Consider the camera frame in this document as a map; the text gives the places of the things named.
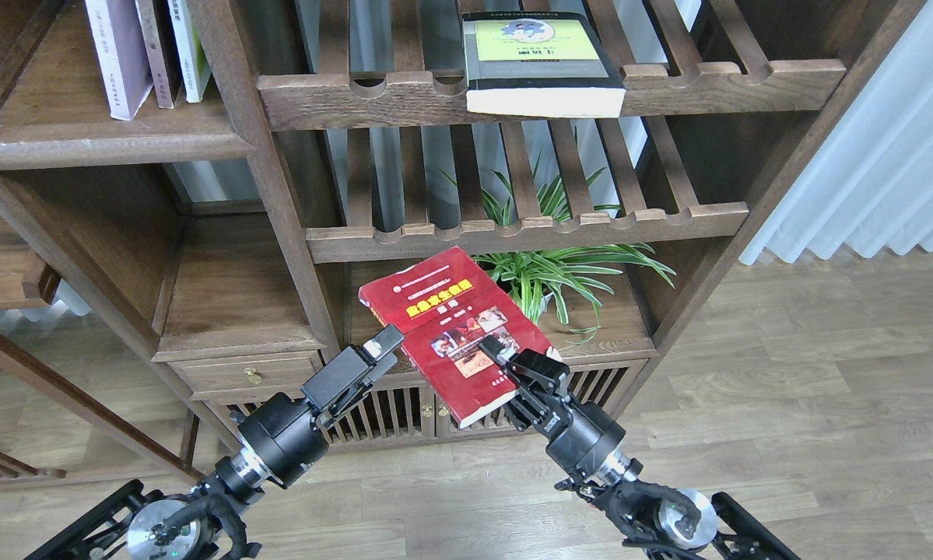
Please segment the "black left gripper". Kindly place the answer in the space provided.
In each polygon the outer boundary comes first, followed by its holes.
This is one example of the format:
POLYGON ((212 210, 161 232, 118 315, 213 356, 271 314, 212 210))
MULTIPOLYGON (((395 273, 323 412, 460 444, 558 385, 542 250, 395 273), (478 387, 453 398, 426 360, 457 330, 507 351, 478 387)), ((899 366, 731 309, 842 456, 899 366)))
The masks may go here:
POLYGON ((244 484, 258 488, 263 481, 289 487, 328 451, 316 426, 320 415, 344 417, 396 364, 395 350, 405 336, 388 325, 363 346, 344 348, 301 387, 303 398, 274 394, 257 410, 234 412, 243 449, 233 468, 244 484))

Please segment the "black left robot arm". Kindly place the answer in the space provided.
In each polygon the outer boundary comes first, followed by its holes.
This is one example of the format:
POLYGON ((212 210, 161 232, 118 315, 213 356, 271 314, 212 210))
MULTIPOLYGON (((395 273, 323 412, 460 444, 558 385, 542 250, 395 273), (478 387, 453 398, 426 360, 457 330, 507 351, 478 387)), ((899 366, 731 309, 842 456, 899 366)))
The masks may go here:
POLYGON ((242 514, 263 496, 264 482, 287 488, 327 453, 324 431, 396 364, 403 339, 389 325, 346 347, 303 384, 302 397, 274 394, 240 418, 239 453, 221 458, 188 493, 144 493, 141 481, 130 481, 30 557, 107 559, 127 549, 133 559, 210 559, 225 534, 228 559, 255 558, 261 545, 248 539, 242 514))

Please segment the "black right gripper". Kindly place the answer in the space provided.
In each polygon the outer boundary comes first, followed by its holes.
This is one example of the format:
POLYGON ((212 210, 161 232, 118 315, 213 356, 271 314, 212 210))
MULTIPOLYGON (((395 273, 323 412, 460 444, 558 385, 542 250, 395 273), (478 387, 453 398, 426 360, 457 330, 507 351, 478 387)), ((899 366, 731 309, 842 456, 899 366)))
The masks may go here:
POLYGON ((597 478, 610 486, 626 478, 626 455, 620 450, 626 430, 598 405, 575 401, 566 387, 569 366, 530 348, 515 353, 492 335, 478 348, 518 387, 505 404, 510 421, 547 437, 545 453, 573 481, 597 478))

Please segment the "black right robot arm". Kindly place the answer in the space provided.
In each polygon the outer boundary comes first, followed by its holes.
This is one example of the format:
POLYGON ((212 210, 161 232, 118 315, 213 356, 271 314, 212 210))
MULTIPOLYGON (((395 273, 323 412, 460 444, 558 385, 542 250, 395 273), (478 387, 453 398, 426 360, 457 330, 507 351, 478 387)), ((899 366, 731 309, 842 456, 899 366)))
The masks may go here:
POLYGON ((728 494, 707 497, 641 481, 643 465, 620 450, 625 429, 598 405, 576 399, 569 366, 530 348, 516 353, 492 336, 479 347, 518 387, 505 405, 510 421, 545 436, 545 452, 568 475, 556 489, 604 511, 625 546, 651 559, 697 559, 708 545, 725 559, 793 559, 794 552, 728 494))

